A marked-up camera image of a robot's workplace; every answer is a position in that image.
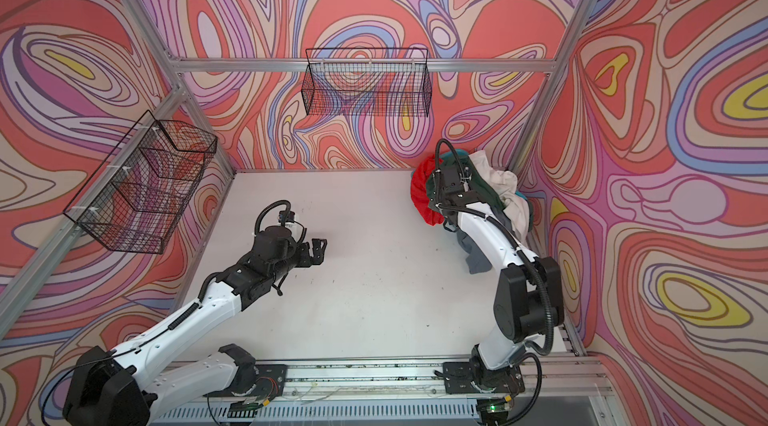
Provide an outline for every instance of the white table surface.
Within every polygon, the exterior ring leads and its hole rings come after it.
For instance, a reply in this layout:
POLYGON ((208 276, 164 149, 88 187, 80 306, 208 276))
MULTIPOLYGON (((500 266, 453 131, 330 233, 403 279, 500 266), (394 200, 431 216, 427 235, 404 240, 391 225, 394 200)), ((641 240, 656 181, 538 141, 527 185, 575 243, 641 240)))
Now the white table surface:
MULTIPOLYGON (((194 273, 203 279, 251 247, 256 216, 291 201, 325 262, 216 327, 178 359, 235 343, 260 360, 469 354, 494 327, 495 270, 470 275, 454 234, 429 226, 410 200, 410 171, 248 172, 236 176, 194 273)), ((276 224, 277 209, 262 228, 276 224)), ((553 351, 565 351, 555 334, 553 351)))

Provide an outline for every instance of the black wire basket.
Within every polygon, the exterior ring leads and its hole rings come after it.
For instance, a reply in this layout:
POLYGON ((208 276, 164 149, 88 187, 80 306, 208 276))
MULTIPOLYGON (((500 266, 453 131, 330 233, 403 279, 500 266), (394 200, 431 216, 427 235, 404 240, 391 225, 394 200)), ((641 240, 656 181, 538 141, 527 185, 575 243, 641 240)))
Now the black wire basket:
POLYGON ((308 48, 306 114, 427 117, 427 58, 426 48, 308 48))
POLYGON ((193 125, 155 120, 80 216, 64 213, 110 251, 162 254, 216 143, 193 125))

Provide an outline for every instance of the pile of laundry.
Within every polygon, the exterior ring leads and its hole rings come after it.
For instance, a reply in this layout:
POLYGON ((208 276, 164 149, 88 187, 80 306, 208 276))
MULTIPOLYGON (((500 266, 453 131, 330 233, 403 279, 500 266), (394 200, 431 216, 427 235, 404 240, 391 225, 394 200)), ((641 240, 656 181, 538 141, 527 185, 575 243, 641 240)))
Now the pile of laundry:
MULTIPOLYGON (((488 156, 484 150, 469 154, 457 149, 459 162, 462 166, 469 167, 471 178, 469 180, 472 190, 476 191, 481 199, 491 206, 496 219, 500 220, 515 237, 524 243, 531 224, 531 209, 528 200, 517 191, 518 178, 511 171, 497 171, 488 163, 488 156)), ((451 152, 440 155, 440 163, 446 166, 453 165, 456 160, 451 152)), ((435 190, 432 181, 432 171, 435 169, 435 156, 432 155, 418 165, 411 177, 411 200, 429 225, 442 224, 445 218, 440 213, 431 210, 429 196, 435 190)), ((474 241, 461 230, 456 231, 456 239, 459 245, 469 254, 467 265, 469 272, 485 272, 491 270, 491 263, 475 245, 474 241)))

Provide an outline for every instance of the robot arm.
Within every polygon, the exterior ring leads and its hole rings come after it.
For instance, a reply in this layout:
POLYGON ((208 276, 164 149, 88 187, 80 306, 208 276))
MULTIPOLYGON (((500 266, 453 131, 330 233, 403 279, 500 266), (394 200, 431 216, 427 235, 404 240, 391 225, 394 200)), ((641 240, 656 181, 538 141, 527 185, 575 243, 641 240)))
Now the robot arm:
POLYGON ((519 365, 527 348, 540 355, 552 349, 554 327, 564 319, 560 267, 554 259, 539 258, 524 248, 494 217, 490 206, 470 189, 469 170, 461 165, 450 142, 440 139, 435 157, 430 208, 464 231, 499 271, 493 309, 496 328, 475 346, 470 360, 473 382, 483 391, 493 391, 508 382, 509 368, 519 365), (451 149, 455 166, 438 163, 442 144, 451 149), (533 342, 542 334, 543 347, 533 342))
POLYGON ((267 206, 256 220, 251 250, 235 265, 208 276, 196 299, 109 352, 97 346, 78 359, 64 419, 73 426, 139 426, 206 393, 253 390, 256 361, 234 344, 202 361, 162 371, 188 346, 271 288, 282 295, 280 287, 291 269, 321 264, 327 241, 312 239, 310 255, 305 235, 288 201, 267 206), (281 205, 285 209, 280 225, 262 231, 266 213, 281 205))

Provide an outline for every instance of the black mounting plate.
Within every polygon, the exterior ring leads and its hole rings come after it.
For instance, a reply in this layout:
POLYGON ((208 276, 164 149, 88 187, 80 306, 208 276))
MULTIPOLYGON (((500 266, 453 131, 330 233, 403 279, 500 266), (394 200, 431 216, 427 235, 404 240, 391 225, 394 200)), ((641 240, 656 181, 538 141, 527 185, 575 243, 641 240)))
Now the black mounting plate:
POLYGON ((520 374, 520 367, 511 368, 512 373, 506 375, 493 391, 477 389, 472 383, 472 371, 468 362, 447 362, 442 364, 443 382, 446 385, 447 394, 501 394, 506 393, 517 396, 525 391, 525 384, 520 374))
MULTIPOLYGON (((277 398, 283 395, 283 388, 286 383, 286 372, 288 366, 285 364, 256 364, 259 369, 259 376, 256 379, 256 387, 253 392, 249 393, 249 397, 264 398, 269 394, 270 398, 277 398), (274 391, 274 385, 272 381, 263 380, 261 378, 272 378, 277 384, 277 391, 274 391)), ((213 392, 206 394, 209 398, 231 398, 234 396, 232 393, 226 392, 213 392)))

